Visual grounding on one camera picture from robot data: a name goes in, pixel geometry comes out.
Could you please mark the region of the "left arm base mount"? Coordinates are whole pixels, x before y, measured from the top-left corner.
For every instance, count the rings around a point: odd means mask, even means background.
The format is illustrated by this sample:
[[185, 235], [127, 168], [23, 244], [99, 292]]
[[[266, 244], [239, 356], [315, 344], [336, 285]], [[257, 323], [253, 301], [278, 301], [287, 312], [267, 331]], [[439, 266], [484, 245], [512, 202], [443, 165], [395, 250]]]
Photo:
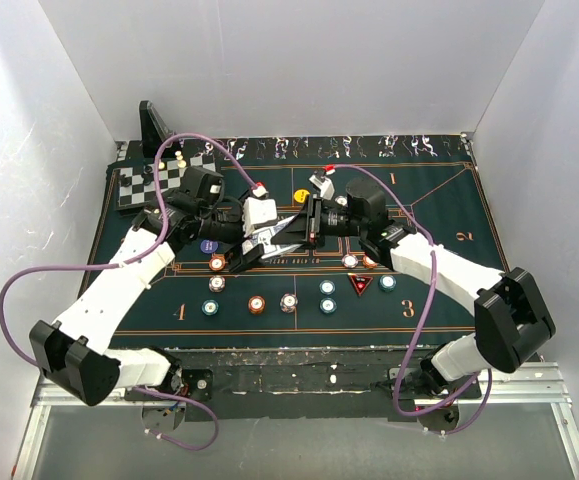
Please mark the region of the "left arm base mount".
[[160, 386], [125, 389], [124, 399], [142, 405], [141, 419], [147, 433], [159, 439], [173, 437], [184, 424], [210, 422], [216, 432], [217, 416], [210, 413], [214, 373], [206, 368], [176, 367]]

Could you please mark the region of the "green chips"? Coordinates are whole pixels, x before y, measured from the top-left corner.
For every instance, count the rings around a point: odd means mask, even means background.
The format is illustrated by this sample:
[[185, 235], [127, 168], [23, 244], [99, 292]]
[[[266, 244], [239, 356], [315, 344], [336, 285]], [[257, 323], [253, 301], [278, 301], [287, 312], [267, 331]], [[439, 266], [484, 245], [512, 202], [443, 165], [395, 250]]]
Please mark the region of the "green chips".
[[201, 306], [201, 311], [206, 316], [213, 316], [219, 311], [219, 303], [214, 299], [205, 300]]
[[382, 275], [379, 278], [379, 288], [384, 292], [394, 291], [397, 285], [397, 281], [392, 275]]

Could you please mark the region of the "orange chips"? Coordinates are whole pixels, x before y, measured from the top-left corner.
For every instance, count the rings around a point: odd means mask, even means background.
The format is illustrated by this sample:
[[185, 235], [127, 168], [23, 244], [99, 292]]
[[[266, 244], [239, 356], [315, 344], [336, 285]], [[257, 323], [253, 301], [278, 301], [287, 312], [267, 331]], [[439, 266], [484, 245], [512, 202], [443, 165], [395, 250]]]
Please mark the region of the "orange chips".
[[377, 267], [377, 263], [367, 255], [363, 256], [362, 263], [364, 267], [368, 269], [373, 269]]
[[223, 255], [213, 255], [208, 262], [211, 271], [219, 272], [225, 269], [226, 260]]

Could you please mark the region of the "red triangular dealer button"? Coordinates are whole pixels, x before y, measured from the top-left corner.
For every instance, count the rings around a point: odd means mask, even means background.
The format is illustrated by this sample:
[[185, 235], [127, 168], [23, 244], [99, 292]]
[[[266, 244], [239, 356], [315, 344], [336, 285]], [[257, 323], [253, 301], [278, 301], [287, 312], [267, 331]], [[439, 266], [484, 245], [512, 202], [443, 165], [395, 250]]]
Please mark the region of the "red triangular dealer button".
[[348, 279], [358, 297], [361, 297], [373, 281], [372, 276], [349, 273]]

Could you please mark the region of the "orange poker chip stack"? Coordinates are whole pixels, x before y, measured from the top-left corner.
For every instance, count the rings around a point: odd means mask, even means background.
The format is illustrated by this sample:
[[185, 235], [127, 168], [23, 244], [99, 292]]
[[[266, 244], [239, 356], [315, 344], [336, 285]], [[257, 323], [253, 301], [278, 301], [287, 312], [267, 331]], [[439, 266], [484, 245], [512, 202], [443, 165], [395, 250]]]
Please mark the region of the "orange poker chip stack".
[[252, 296], [248, 301], [248, 310], [253, 315], [263, 313], [265, 306], [266, 302], [262, 296]]

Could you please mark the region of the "green poker chip stack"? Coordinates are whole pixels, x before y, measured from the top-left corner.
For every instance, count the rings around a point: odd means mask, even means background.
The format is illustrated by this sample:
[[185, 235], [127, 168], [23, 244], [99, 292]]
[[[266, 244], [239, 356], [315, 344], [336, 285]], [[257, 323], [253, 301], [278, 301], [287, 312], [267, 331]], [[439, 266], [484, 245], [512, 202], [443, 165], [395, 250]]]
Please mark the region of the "green poker chip stack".
[[319, 303], [320, 311], [323, 314], [333, 314], [337, 309], [337, 304], [333, 298], [323, 298]]

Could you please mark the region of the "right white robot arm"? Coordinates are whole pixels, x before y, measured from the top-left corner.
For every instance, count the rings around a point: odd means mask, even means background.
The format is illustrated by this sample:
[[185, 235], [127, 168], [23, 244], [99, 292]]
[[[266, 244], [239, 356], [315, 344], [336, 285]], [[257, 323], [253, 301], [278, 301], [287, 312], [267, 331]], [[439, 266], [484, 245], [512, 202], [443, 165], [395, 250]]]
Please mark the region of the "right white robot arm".
[[346, 186], [346, 203], [308, 196], [301, 211], [275, 233], [274, 245], [315, 248], [327, 236], [357, 237], [374, 262], [423, 281], [474, 318], [474, 333], [421, 360], [406, 378], [410, 390], [444, 397], [458, 380], [485, 369], [515, 372], [556, 333], [534, 277], [468, 261], [429, 241], [421, 228], [391, 219], [385, 190], [369, 178]]

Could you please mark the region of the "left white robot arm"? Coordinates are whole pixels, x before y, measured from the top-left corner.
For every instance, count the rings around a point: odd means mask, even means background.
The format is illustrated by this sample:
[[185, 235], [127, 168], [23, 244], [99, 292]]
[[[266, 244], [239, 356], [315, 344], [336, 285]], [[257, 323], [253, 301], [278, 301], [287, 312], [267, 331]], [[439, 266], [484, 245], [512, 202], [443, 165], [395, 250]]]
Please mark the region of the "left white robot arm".
[[116, 388], [147, 386], [162, 400], [182, 386], [176, 361], [159, 349], [114, 350], [117, 328], [152, 280], [197, 239], [237, 244], [265, 221], [268, 191], [253, 183], [240, 215], [216, 211], [224, 196], [221, 174], [187, 167], [178, 187], [158, 191], [129, 227], [110, 263], [58, 317], [38, 321], [29, 333], [35, 363], [43, 376], [88, 406]]

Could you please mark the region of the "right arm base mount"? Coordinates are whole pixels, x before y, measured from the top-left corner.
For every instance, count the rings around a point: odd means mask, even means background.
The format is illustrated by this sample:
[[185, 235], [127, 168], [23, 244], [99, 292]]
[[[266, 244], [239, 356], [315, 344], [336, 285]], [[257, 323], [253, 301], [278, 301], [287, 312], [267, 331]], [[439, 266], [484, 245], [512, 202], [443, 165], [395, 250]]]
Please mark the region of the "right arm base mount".
[[408, 373], [398, 368], [396, 376], [375, 382], [372, 390], [385, 393], [399, 417], [410, 419], [436, 419], [437, 423], [421, 425], [429, 432], [440, 436], [457, 434], [469, 428], [483, 413], [493, 389], [493, 372], [487, 370], [487, 384], [482, 400], [475, 413], [462, 424], [459, 414], [453, 411], [456, 401], [478, 382], [478, 374], [473, 373], [458, 380], [446, 382], [431, 367], [430, 360], [423, 360], [420, 367]]

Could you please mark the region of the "yellow big blind button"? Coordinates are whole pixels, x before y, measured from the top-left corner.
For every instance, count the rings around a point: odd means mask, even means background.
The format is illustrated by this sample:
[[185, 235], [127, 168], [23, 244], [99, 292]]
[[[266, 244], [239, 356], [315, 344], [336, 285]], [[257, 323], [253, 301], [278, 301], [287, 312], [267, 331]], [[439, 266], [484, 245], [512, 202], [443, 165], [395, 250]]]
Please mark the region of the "yellow big blind button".
[[296, 204], [304, 204], [309, 196], [310, 192], [307, 189], [297, 189], [293, 193], [293, 200]]

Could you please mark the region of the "blue small blind button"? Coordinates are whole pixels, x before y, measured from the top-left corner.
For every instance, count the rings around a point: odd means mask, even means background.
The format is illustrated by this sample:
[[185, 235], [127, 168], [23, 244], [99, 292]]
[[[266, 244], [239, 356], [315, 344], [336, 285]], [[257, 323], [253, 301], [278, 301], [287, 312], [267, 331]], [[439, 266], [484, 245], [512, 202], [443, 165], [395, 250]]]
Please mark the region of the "blue small blind button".
[[213, 255], [220, 247], [220, 243], [215, 240], [202, 240], [200, 243], [200, 250], [203, 254]]

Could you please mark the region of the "blue playing card box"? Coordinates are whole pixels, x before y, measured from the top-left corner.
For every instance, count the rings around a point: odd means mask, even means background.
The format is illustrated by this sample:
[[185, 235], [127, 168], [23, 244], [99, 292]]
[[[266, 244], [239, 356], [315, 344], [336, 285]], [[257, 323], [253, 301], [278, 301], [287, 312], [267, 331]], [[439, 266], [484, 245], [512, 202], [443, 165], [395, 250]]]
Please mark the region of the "blue playing card box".
[[299, 245], [294, 244], [273, 244], [272, 238], [286, 227], [292, 220], [294, 215], [281, 218], [275, 225], [261, 227], [255, 230], [249, 237], [247, 237], [241, 245], [243, 254], [252, 252], [256, 247], [263, 247], [263, 260], [269, 260], [276, 257], [281, 257], [291, 254], [299, 248]]

